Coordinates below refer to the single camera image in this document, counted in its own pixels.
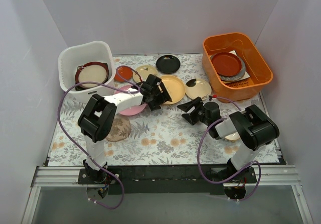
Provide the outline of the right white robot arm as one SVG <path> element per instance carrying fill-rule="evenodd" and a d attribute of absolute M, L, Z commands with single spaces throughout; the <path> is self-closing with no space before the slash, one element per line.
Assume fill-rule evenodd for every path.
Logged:
<path fill-rule="evenodd" d="M 200 97 L 179 104 L 177 108 L 184 112 L 182 117 L 191 125 L 201 122 L 207 126 L 198 146 L 197 166 L 201 176 L 212 184 L 241 181 L 256 162 L 254 159 L 258 153 L 279 137 L 278 126 L 254 104 L 228 117 L 221 116 L 216 102 L 204 103 Z M 201 146 L 206 134 L 219 140 L 233 133 L 238 133 L 241 139 L 239 149 L 228 160 L 226 168 L 209 179 L 203 173 L 200 163 Z"/>

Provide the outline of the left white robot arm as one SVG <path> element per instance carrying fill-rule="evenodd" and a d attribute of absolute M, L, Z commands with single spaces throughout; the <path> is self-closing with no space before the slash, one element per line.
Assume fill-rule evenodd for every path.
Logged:
<path fill-rule="evenodd" d="M 87 157 L 83 164 L 87 176 L 97 184 L 106 180 L 103 140 L 110 133 L 118 113 L 143 104 L 147 104 L 151 111 L 158 110 L 171 100 L 162 80 L 152 74 L 146 81 L 133 85 L 127 91 L 120 90 L 118 94 L 108 96 L 92 95 L 78 119 L 86 141 Z"/>

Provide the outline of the large yellow round plate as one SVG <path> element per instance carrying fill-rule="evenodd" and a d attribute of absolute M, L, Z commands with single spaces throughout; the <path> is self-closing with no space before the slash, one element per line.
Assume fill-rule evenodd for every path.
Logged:
<path fill-rule="evenodd" d="M 181 101 L 186 93 L 184 83 L 175 76 L 164 75 L 161 80 L 165 85 L 172 101 L 166 101 L 164 105 L 171 105 Z"/>

